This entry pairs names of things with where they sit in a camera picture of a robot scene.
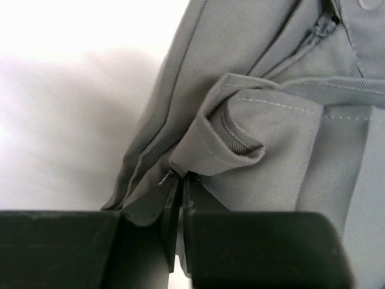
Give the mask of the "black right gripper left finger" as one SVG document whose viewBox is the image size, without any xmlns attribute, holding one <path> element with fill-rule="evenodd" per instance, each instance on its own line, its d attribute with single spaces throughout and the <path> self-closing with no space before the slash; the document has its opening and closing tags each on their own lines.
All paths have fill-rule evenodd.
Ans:
<svg viewBox="0 0 385 289">
<path fill-rule="evenodd" d="M 147 193 L 122 209 L 138 228 L 154 226 L 170 273 L 174 272 L 178 227 L 178 176 L 168 173 Z"/>
</svg>

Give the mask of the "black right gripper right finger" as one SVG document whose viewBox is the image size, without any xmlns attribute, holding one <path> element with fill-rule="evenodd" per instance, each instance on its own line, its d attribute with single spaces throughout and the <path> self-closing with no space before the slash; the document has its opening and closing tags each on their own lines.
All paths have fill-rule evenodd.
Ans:
<svg viewBox="0 0 385 289">
<path fill-rule="evenodd" d="M 179 250 L 179 258 L 184 274 L 191 277 L 189 264 L 192 260 L 190 255 L 193 247 L 190 241 L 189 214 L 193 211 L 222 211 L 223 205 L 202 186 L 200 178 L 196 174 L 187 174 L 182 182 L 182 209 L 180 224 L 183 224 L 184 249 Z"/>
</svg>

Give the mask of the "grey pleated skirt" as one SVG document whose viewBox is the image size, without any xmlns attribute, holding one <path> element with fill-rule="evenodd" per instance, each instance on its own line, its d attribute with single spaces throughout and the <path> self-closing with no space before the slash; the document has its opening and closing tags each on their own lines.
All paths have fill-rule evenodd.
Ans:
<svg viewBox="0 0 385 289">
<path fill-rule="evenodd" d="M 191 1 L 105 209 L 189 172 L 232 211 L 327 216 L 383 282 L 384 2 Z"/>
</svg>

